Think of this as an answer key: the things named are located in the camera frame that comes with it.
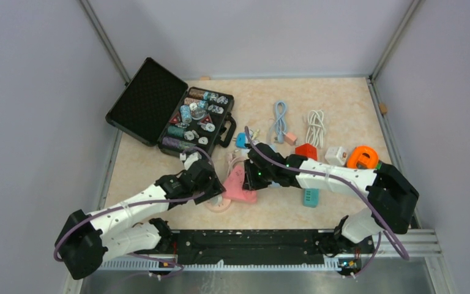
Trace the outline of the pink triangular power strip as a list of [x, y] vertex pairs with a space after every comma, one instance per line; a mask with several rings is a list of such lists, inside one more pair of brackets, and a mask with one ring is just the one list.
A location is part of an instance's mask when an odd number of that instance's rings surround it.
[[243, 188], [244, 179], [244, 167], [242, 165], [235, 166], [223, 183], [225, 191], [222, 193], [222, 197], [235, 202], [256, 203], [257, 193], [255, 190], [245, 190]]

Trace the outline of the blue small block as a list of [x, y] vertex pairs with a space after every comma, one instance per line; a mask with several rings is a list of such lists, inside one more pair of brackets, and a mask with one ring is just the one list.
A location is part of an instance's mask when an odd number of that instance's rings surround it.
[[236, 137], [235, 140], [236, 147], [241, 148], [241, 149], [247, 149], [246, 144], [247, 144], [247, 136], [245, 133], [239, 133]]

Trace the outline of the red cube socket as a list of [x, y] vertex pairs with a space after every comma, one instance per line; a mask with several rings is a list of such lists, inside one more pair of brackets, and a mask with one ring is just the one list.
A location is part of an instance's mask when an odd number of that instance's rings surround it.
[[305, 156], [309, 159], [318, 160], [318, 150], [309, 143], [297, 146], [294, 150], [295, 155]]

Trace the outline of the teal power strip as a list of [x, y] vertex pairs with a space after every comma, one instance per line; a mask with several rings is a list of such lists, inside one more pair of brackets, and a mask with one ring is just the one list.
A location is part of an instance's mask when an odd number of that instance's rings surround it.
[[319, 204], [318, 189], [304, 189], [303, 205], [309, 208], [316, 208]]

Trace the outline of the white tiger cube socket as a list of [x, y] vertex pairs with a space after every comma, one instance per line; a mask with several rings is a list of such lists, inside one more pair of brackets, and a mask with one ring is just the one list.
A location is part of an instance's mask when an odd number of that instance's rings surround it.
[[343, 167], [346, 164], [348, 152], [342, 146], [331, 146], [328, 147], [324, 158], [330, 165]]

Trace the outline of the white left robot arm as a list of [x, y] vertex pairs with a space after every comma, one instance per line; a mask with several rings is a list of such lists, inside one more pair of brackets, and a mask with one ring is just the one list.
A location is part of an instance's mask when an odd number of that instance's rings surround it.
[[122, 255], [150, 249], [164, 253], [172, 243], [166, 223], [158, 220], [139, 228], [135, 223], [188, 202], [200, 204], [224, 191], [210, 156], [193, 149], [183, 170], [161, 176], [138, 194], [98, 211], [71, 213], [55, 241], [53, 258], [79, 280]]

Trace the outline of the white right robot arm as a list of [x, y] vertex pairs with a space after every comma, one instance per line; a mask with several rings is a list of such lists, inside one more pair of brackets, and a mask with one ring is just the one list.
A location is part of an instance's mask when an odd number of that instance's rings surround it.
[[282, 187], [316, 189], [349, 195], [363, 201], [365, 208], [346, 216], [338, 226], [334, 243], [351, 252], [366, 237], [384, 233], [399, 245], [399, 235], [408, 232], [419, 192], [391, 164], [376, 169], [356, 169], [324, 164], [306, 156], [283, 157], [269, 145], [258, 143], [244, 162], [246, 190], [260, 190], [277, 183]]

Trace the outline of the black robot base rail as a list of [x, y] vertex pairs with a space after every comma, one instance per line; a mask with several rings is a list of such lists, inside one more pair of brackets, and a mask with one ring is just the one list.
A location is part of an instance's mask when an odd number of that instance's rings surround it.
[[371, 237], [354, 244], [332, 230], [180, 230], [140, 254], [168, 255], [182, 265], [321, 265], [330, 257], [374, 251]]

